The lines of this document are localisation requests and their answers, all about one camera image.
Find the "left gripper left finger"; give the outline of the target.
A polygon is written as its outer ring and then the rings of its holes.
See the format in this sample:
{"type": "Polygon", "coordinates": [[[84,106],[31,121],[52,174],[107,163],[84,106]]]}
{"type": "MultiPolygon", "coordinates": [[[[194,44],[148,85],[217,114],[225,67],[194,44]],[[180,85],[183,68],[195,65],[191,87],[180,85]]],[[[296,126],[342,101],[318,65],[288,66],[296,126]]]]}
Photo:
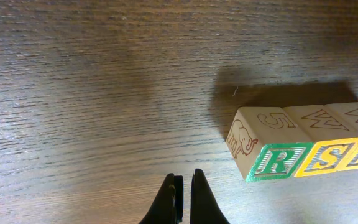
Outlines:
{"type": "Polygon", "coordinates": [[[167,174],[140,224],[178,224],[183,218],[183,176],[167,174]]]}

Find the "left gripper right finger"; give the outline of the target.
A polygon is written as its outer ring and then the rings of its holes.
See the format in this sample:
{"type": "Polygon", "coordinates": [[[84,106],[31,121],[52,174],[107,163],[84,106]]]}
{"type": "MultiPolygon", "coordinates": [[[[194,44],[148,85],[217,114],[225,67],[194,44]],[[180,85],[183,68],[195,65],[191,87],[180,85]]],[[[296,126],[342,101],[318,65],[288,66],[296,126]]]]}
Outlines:
{"type": "Polygon", "coordinates": [[[201,169],[192,177],[190,224],[229,224],[201,169]]]}

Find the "yellow S block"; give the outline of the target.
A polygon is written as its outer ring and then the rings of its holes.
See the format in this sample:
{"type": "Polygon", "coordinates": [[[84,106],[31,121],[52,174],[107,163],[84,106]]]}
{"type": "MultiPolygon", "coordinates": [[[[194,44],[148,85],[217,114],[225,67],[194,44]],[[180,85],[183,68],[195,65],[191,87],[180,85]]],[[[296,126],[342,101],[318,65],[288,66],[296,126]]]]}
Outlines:
{"type": "Polygon", "coordinates": [[[324,105],[289,106],[284,111],[314,142],[295,177],[338,171],[347,152],[358,144],[358,133],[324,105]]]}

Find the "green R letter block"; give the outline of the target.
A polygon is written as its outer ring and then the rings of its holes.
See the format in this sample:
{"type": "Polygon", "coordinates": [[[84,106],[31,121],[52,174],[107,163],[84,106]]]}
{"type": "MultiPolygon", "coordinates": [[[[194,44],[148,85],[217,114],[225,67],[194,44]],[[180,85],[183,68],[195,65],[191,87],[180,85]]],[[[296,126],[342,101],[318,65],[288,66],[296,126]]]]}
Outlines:
{"type": "Polygon", "coordinates": [[[246,182],[286,179],[313,140],[280,107],[240,107],[226,144],[246,182]]]}

